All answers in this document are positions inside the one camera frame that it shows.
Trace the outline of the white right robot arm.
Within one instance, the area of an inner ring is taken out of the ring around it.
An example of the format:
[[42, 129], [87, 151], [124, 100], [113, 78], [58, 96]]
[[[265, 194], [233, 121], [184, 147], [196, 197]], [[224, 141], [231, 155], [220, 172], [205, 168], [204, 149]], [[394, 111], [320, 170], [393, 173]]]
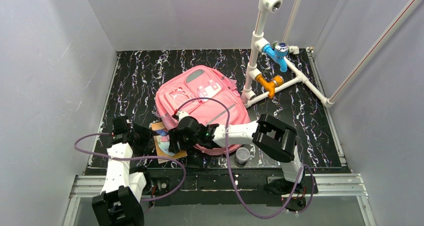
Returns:
[[203, 125], [186, 112], [179, 113], [177, 118], [177, 126], [170, 129], [168, 134], [168, 149], [172, 153], [201, 146], [225, 154], [231, 151], [231, 145], [251, 144], [280, 162], [286, 181], [300, 183], [303, 178], [296, 130], [268, 114], [262, 114], [258, 120], [250, 123], [228, 126]]

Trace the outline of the pink student backpack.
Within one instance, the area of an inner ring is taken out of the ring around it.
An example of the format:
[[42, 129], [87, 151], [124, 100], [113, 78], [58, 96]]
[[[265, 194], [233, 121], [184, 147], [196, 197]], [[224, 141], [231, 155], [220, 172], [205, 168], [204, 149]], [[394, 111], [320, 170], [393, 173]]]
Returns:
[[198, 65], [165, 82], [155, 95], [156, 115], [167, 129], [175, 128], [177, 108], [203, 125], [250, 122], [236, 81], [216, 69]]

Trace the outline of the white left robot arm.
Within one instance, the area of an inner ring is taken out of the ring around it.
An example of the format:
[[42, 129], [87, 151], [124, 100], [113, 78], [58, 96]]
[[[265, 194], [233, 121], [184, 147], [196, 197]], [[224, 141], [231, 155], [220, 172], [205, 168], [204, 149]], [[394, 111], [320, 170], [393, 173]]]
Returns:
[[126, 115], [112, 121], [113, 131], [106, 141], [106, 178], [92, 208], [99, 225], [144, 225], [140, 204], [147, 179], [142, 169], [131, 169], [133, 155], [140, 156], [151, 145], [153, 131], [133, 124]]

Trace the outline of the orange picture book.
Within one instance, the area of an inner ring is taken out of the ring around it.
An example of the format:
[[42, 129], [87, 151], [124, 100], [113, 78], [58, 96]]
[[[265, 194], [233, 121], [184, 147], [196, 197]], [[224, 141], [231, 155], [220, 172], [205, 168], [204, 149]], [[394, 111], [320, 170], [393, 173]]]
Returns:
[[179, 153], [172, 153], [169, 151], [170, 137], [163, 122], [151, 123], [150, 128], [157, 133], [157, 135], [153, 137], [157, 156], [173, 159], [187, 157], [188, 154], [186, 151], [180, 151]]

